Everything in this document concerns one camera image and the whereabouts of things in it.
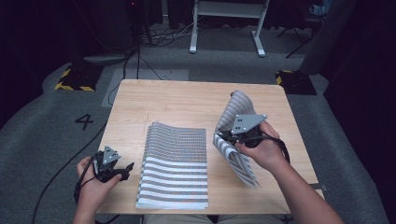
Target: wooden table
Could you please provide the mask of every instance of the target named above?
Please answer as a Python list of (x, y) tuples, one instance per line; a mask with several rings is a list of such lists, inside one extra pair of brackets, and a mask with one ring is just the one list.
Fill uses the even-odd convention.
[[(310, 184), (318, 183), (303, 139), (283, 89), (277, 85), (189, 81), (123, 80), (113, 105), (100, 149), (110, 146), (121, 158), (116, 168), (134, 161), (128, 180), (120, 182), (98, 210), (114, 214), (289, 214), (274, 177), (254, 160), (251, 166), (260, 187), (252, 189), (233, 172), (213, 146), (213, 132), (230, 93), (240, 90), (286, 143), (292, 166)], [(153, 121), (206, 129), (209, 207), (205, 210), (136, 209), (148, 126)]]

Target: hazard stripe tape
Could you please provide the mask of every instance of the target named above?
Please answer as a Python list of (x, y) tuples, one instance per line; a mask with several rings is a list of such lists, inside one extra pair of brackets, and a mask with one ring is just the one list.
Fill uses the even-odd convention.
[(61, 78), (59, 79), (58, 83), (55, 86), (55, 90), (66, 90), (66, 91), (95, 91), (93, 87), (90, 86), (73, 86), (73, 85), (64, 85), (64, 81), (68, 78), (70, 73), (70, 68), (66, 69), (63, 73)]
[(293, 71), (290, 70), (280, 70), (277, 71), (275, 74), (275, 78), (276, 78), (276, 84), (279, 86), (282, 86), (282, 77), (280, 76), (280, 73), (293, 73)]

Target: black cable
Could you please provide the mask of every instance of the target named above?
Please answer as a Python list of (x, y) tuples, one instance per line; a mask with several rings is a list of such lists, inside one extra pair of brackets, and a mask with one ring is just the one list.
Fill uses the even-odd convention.
[(155, 76), (157, 76), (157, 78), (159, 78), (160, 80), (163, 80), (160, 76), (158, 76), (157, 72), (149, 66), (149, 63), (148, 63), (146, 60), (144, 60), (142, 57), (140, 57), (140, 59), (143, 60), (143, 62), (146, 63), (146, 65), (148, 66), (148, 68), (151, 69), (151, 71), (154, 72), (154, 74), (155, 74)]
[(280, 140), (279, 138), (274, 138), (273, 136), (271, 136), (268, 133), (265, 133), (263, 131), (262, 131), (262, 133), (265, 134), (265, 135), (246, 138), (245, 142), (248, 142), (248, 141), (251, 141), (251, 140), (257, 140), (257, 139), (272, 140), (272, 141), (277, 143), (277, 145), (280, 147), (280, 150), (282, 150), (286, 161), (288, 161), (288, 163), (290, 163), (290, 155), (289, 155), (288, 149), (286, 148), (286, 144), (282, 140)]
[[(186, 36), (186, 35), (182, 35), (181, 33), (183, 33), (184, 31), (190, 30), (190, 29), (188, 29), (189, 27), (186, 26), (185, 28), (182, 28), (182, 29), (179, 29), (179, 30), (177, 30), (177, 31), (173, 31), (173, 32), (171, 32), (171, 33), (165, 34), (165, 32), (168, 30), (168, 29), (166, 29), (166, 30), (163, 31), (162, 34), (160, 34), (160, 35), (154, 35), (154, 36), (151, 37), (151, 38), (157, 39), (157, 43), (156, 43), (156, 44), (152, 44), (152, 45), (150, 45), (149, 43), (147, 43), (147, 42), (145, 42), (145, 41), (143, 40), (143, 39), (144, 39), (143, 36), (145, 36), (145, 35), (143, 35), (143, 36), (142, 36), (142, 40), (143, 40), (142, 45), (145, 46), (145, 47), (148, 47), (148, 48), (153, 48), (153, 47), (165, 47), (165, 46), (170, 45), (171, 43), (173, 43), (175, 40), (179, 40), (179, 39), (183, 38), (184, 36)], [(163, 45), (160, 45), (160, 44), (161, 44), (164, 40), (166, 40), (166, 38), (168, 38), (168, 37), (172, 37), (172, 39), (169, 40), (168, 43), (163, 44)]]
[[(123, 65), (123, 68), (122, 68), (122, 80), (121, 81), (123, 81), (125, 78), (126, 78), (126, 64), (129, 62), (129, 60), (133, 57), (134, 55), (132, 54), (132, 55), (130, 55), (126, 60), (125, 60), (125, 63), (124, 63), (124, 65)], [(113, 91), (115, 91), (118, 87), (120, 86), (120, 83), (108, 94), (108, 96), (107, 96), (107, 102), (110, 104), (110, 105), (113, 105), (113, 104), (111, 104), (110, 103), (110, 95), (113, 93)]]
[(84, 187), (84, 185), (86, 185), (88, 182), (90, 182), (91, 180), (93, 180), (93, 179), (95, 179), (95, 178), (96, 178), (96, 177), (94, 176), (94, 177), (92, 177), (91, 179), (85, 181), (85, 182), (81, 185), (81, 187)]
[(35, 204), (35, 211), (33, 212), (33, 217), (32, 217), (32, 224), (35, 223), (35, 216), (37, 214), (38, 211), (38, 206), (40, 205), (41, 199), (44, 196), (44, 193), (47, 191), (48, 187), (50, 186), (50, 184), (52, 183), (52, 181), (59, 175), (59, 173), (73, 160), (75, 159), (79, 153), (81, 153), (85, 148), (87, 148), (98, 136), (99, 134), (102, 132), (102, 130), (106, 127), (107, 125), (107, 121), (106, 123), (103, 125), (103, 127), (99, 130), (99, 132), (91, 139), (91, 141), (86, 144), (80, 151), (78, 151), (67, 163), (64, 164), (64, 166), (62, 166), (62, 168), (50, 179), (49, 183), (46, 185), (46, 187), (44, 187), (43, 191), (41, 191), (40, 196), (37, 199), (37, 202)]
[(120, 215), (115, 215), (113, 218), (111, 218), (111, 219), (110, 219), (109, 221), (107, 221), (107, 222), (99, 222), (99, 221), (95, 220), (95, 223), (96, 223), (96, 224), (110, 224), (110, 223), (112, 223), (114, 220), (116, 220), (119, 216), (120, 216)]
[(92, 163), (92, 161), (93, 161), (93, 159), (94, 159), (94, 157), (91, 157), (90, 158), (90, 160), (88, 161), (88, 163), (85, 165), (85, 167), (84, 167), (84, 171), (82, 171), (82, 174), (81, 174), (81, 176), (79, 177), (79, 180), (78, 180), (78, 185), (82, 188), (82, 186), (83, 185), (85, 185), (88, 181), (86, 181), (83, 185), (81, 185), (81, 183), (82, 183), (82, 180), (84, 179), (84, 176), (85, 176), (85, 174), (87, 173), (87, 171), (88, 171), (88, 168), (90, 168), (90, 165), (91, 165), (91, 163)]

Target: white striped fabric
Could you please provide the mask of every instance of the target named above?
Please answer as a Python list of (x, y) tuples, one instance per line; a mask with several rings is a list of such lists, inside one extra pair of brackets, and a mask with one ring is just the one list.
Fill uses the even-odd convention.
[[(242, 91), (236, 90), (233, 92), (229, 103), (220, 117), (216, 131), (230, 131), (236, 115), (242, 114), (256, 114), (256, 112), (248, 96)], [(253, 188), (258, 184), (256, 177), (251, 171), (247, 156), (240, 153), (230, 142), (223, 140), (216, 132), (213, 137), (213, 145), (215, 145), (227, 162), (230, 163), (235, 173), (243, 182)]]
[(205, 209), (205, 129), (154, 122), (148, 128), (135, 206), (148, 209)]

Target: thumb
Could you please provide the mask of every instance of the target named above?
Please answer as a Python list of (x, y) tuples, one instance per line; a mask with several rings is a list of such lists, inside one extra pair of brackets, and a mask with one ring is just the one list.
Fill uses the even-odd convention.
[(118, 174), (113, 176), (113, 178), (111, 178), (109, 181), (106, 182), (106, 185), (110, 188), (113, 189), (121, 180), (122, 175)]
[(239, 152), (249, 156), (248, 155), (248, 147), (246, 147), (245, 145), (240, 144), (240, 143), (235, 143), (235, 146), (238, 148)]

